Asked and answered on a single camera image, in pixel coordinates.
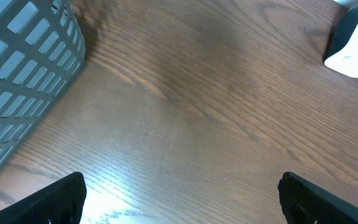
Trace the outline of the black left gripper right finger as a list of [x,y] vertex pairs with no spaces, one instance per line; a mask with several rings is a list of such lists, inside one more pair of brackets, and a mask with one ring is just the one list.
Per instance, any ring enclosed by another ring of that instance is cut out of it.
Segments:
[[358,224],[358,207],[292,172],[283,174],[278,191],[288,223]]

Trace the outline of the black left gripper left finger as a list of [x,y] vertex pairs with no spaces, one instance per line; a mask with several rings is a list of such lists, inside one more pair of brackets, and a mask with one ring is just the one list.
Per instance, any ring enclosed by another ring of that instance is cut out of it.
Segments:
[[74,172],[0,211],[0,224],[79,224],[86,198],[83,174]]

